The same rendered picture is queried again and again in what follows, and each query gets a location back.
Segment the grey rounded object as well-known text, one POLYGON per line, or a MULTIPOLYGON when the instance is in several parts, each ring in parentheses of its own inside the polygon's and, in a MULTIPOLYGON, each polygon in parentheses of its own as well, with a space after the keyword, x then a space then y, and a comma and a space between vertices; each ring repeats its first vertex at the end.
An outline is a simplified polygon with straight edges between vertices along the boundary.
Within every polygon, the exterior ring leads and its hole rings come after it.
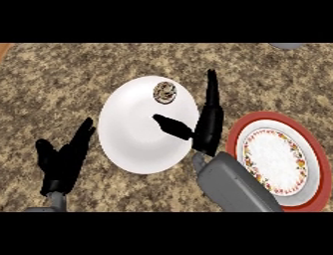
POLYGON ((283 50, 294 50, 303 46, 305 43, 269 43, 269 45, 283 50))

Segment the plain white plate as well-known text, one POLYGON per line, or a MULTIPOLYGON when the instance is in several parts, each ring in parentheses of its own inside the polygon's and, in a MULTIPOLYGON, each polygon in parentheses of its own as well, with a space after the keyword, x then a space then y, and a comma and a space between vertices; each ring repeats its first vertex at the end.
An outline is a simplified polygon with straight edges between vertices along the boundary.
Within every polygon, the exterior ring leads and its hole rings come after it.
POLYGON ((198 109, 186 88, 172 79, 145 76, 127 81, 105 102, 98 123, 99 142, 111 162, 127 172, 152 174, 173 167, 191 150, 191 140, 163 132, 154 115, 195 127, 198 109), (161 104, 154 88, 173 84, 175 99, 161 104))

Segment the brown speckled cupcake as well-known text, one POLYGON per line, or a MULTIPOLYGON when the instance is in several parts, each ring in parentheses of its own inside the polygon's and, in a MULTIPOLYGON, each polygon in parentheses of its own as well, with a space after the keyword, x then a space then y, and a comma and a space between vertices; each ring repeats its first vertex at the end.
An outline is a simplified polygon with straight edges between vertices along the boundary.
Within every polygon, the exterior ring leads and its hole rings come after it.
POLYGON ((160 104, 170 104, 176 97, 176 86, 172 82, 160 82, 154 87, 154 99, 160 104))

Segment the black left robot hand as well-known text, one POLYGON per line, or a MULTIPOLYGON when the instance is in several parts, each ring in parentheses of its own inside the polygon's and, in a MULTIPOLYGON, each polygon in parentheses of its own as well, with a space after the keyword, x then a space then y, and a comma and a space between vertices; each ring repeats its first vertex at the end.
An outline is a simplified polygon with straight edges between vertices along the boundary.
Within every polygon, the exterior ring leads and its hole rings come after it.
POLYGON ((59 150, 55 150, 46 139, 40 138, 36 141, 37 163, 44 172, 40 190, 43 196, 47 196, 52 192, 62 194, 71 192, 86 160, 95 130, 93 120, 86 118, 71 141, 64 144, 59 150))

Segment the red-rimmed floral plate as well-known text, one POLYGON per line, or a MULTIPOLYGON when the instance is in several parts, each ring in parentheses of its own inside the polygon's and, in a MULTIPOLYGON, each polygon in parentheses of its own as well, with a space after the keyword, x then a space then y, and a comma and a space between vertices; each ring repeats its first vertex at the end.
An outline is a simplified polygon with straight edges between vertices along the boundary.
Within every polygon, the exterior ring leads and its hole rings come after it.
POLYGON ((228 133, 226 152, 285 212, 321 211, 331 195, 331 166, 309 130, 275 112, 247 114, 228 133))

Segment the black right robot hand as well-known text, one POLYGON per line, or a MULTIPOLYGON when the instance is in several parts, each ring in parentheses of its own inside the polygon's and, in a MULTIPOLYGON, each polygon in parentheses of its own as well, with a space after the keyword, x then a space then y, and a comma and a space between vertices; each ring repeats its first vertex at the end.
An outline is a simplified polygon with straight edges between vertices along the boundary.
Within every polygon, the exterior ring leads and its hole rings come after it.
POLYGON ((152 115, 152 119, 158 123, 163 132, 183 140, 192 139, 192 149, 209 156, 215 156, 223 123, 215 70, 207 70, 206 101, 195 128, 189 128, 183 122, 158 114, 152 115))

